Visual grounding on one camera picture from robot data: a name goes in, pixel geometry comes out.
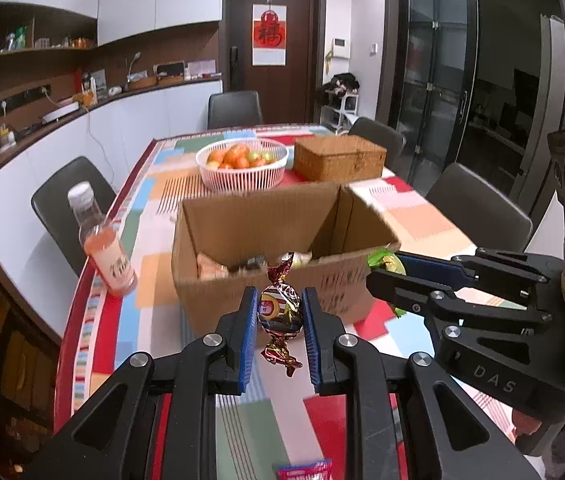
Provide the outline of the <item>right hand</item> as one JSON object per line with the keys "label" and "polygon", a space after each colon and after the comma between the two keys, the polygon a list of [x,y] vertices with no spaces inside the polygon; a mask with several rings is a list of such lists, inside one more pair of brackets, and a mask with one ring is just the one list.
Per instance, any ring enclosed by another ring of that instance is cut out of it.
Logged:
{"label": "right hand", "polygon": [[523,434],[534,434],[542,425],[540,420],[517,410],[511,411],[511,422],[514,425],[516,437],[522,436]]}

